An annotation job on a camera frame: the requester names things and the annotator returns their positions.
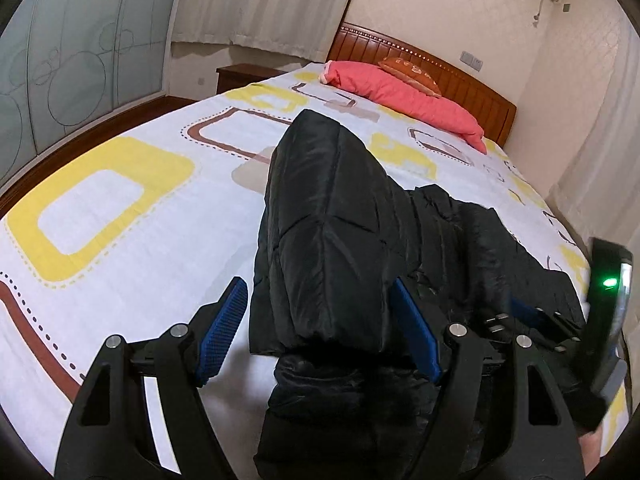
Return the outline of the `black quilted puffer jacket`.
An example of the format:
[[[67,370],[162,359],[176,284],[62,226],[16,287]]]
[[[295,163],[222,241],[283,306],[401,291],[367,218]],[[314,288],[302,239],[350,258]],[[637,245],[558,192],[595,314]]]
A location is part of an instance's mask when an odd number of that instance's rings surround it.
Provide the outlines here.
[[[393,318],[398,278],[475,333],[514,302],[585,322],[570,278],[495,211],[405,190],[347,128],[303,110],[271,157],[250,303],[250,351],[277,360],[262,478],[401,479],[420,458],[440,387]]]

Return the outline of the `white striped side curtain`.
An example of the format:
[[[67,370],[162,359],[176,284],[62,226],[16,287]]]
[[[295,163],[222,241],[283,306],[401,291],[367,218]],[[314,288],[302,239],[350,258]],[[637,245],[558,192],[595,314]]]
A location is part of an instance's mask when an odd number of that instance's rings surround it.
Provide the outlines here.
[[[599,237],[639,258],[639,34],[626,16],[596,120],[549,198],[581,250]]]

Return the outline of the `white patterned bed sheet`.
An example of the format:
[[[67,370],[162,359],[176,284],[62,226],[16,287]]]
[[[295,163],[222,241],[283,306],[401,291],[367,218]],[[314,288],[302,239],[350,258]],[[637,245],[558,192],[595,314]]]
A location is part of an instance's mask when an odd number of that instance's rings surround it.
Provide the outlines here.
[[[218,375],[198,390],[235,474],[254,458],[276,385],[274,356],[250,351],[250,303],[271,157],[303,110],[353,133],[407,191],[436,185],[491,209],[546,269],[565,273],[585,322],[591,257],[485,136],[496,110],[473,114],[487,154],[460,136],[322,84],[323,65],[234,89],[133,128],[56,170],[1,221],[1,406],[32,466],[54,466],[67,417],[105,339],[154,339],[189,322],[238,276],[241,324]],[[574,353],[534,344],[570,410]],[[586,475],[629,422],[624,382],[596,430],[572,417]],[[144,381],[160,464],[177,470],[155,379]]]

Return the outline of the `orange patterned cushion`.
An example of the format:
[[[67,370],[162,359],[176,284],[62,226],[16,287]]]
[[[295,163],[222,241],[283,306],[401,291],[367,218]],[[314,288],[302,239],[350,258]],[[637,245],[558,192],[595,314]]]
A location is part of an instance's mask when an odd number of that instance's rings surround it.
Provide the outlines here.
[[[383,58],[378,62],[378,67],[427,96],[434,96],[434,98],[442,96],[435,79],[413,62],[403,58]]]

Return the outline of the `pink pillow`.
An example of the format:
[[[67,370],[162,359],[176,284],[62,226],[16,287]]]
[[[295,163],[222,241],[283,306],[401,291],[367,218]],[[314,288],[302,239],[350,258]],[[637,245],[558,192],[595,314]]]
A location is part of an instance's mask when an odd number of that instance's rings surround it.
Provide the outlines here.
[[[319,80],[460,136],[469,146],[487,154],[484,130],[465,108],[443,96],[428,96],[373,64],[329,61],[324,64]]]

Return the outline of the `wooden nightstand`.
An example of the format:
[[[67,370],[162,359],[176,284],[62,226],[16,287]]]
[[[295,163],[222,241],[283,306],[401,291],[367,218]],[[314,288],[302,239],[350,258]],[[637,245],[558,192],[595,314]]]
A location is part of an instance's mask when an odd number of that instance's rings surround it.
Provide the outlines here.
[[[266,79],[284,74],[284,70],[277,70],[255,64],[240,63],[224,67],[218,67],[217,94],[221,94],[248,84],[261,82]]]

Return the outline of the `frosted glass wardrobe door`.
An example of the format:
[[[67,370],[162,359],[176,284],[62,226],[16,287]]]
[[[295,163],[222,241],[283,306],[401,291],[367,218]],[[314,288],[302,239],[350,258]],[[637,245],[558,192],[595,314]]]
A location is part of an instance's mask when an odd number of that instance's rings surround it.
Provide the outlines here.
[[[1,35],[1,179],[160,92],[174,0],[23,0]]]

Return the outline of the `white window curtain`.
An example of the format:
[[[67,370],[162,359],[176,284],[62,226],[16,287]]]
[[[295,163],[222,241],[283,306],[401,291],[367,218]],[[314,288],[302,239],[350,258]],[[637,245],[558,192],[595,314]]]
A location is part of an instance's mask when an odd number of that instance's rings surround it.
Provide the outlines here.
[[[322,61],[348,3],[349,0],[179,0],[172,40],[239,46]]]

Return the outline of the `wall switch panel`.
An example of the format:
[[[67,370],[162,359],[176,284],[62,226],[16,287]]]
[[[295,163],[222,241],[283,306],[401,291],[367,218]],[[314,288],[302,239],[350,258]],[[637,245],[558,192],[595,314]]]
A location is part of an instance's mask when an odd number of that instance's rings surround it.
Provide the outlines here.
[[[472,70],[480,72],[483,68],[484,62],[477,58],[474,54],[466,51],[462,51],[460,55],[460,62],[471,67]]]

